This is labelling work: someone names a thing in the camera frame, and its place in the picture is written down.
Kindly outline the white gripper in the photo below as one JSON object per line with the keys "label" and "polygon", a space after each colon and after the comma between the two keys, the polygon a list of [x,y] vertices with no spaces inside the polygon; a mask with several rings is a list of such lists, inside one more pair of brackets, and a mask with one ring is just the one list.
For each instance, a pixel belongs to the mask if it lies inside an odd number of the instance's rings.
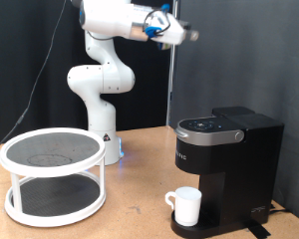
{"label": "white gripper", "polygon": [[156,42],[180,45],[184,37],[188,41],[196,41],[199,32],[190,28],[190,23],[177,21],[169,13],[155,11],[149,16],[149,38]]}

